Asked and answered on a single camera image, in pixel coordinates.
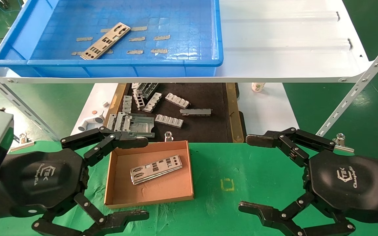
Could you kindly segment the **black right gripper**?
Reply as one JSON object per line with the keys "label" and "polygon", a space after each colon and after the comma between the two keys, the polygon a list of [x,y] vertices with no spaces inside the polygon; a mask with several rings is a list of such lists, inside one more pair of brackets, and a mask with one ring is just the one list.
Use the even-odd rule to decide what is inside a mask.
{"label": "black right gripper", "polygon": [[[343,213],[347,218],[378,224],[378,159],[343,156],[323,151],[309,160],[311,190],[317,194],[317,208]],[[303,194],[283,211],[267,205],[241,201],[240,212],[258,216],[264,227],[285,236],[348,236],[356,227],[342,214],[331,213],[333,224],[301,228],[294,221],[315,200]]]}

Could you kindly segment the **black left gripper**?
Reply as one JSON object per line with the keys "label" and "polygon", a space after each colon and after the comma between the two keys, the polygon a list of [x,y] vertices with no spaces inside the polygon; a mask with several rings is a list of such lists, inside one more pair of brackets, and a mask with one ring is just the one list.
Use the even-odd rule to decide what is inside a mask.
{"label": "black left gripper", "polygon": [[0,166],[0,218],[46,212],[62,216],[76,206],[89,179],[83,158],[71,149],[9,154]]}

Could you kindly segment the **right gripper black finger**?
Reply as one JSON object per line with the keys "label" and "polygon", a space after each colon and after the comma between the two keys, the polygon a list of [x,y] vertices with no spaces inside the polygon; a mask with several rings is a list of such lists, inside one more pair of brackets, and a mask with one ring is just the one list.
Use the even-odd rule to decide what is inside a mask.
{"label": "right gripper black finger", "polygon": [[300,146],[318,152],[333,151],[335,147],[331,140],[296,128],[283,131],[268,130],[264,135],[249,134],[246,136],[246,143],[256,147],[279,148],[299,167],[307,167],[309,163],[309,154]]}

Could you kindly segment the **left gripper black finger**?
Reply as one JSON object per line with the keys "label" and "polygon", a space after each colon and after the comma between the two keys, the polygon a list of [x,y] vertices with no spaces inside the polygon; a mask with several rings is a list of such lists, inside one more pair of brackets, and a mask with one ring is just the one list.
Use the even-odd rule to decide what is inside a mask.
{"label": "left gripper black finger", "polygon": [[130,222],[144,221],[149,218],[145,210],[118,211],[103,215],[83,193],[74,196],[75,204],[93,219],[93,224],[84,231],[65,227],[53,223],[54,212],[48,211],[36,220],[31,228],[44,236],[105,236],[107,234],[124,232]]}
{"label": "left gripper black finger", "polygon": [[61,139],[63,149],[73,151],[92,146],[84,155],[86,166],[93,167],[103,157],[119,149],[143,148],[148,145],[148,139],[137,136],[134,132],[112,131],[107,127],[94,128]]}

